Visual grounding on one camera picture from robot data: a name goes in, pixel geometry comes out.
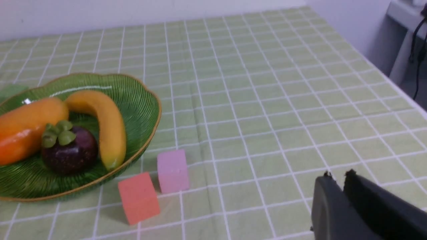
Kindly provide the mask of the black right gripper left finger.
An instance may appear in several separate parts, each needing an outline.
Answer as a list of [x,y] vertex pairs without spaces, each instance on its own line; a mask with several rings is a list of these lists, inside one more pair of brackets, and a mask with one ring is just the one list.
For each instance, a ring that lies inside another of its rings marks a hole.
[[315,179],[311,231],[316,240],[381,240],[358,215],[331,173]]

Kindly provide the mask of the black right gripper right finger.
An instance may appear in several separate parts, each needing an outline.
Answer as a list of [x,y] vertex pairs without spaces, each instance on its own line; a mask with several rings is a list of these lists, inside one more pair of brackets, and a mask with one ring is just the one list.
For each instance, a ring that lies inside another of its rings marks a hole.
[[375,234],[384,240],[425,240],[426,212],[374,182],[346,172],[343,192]]

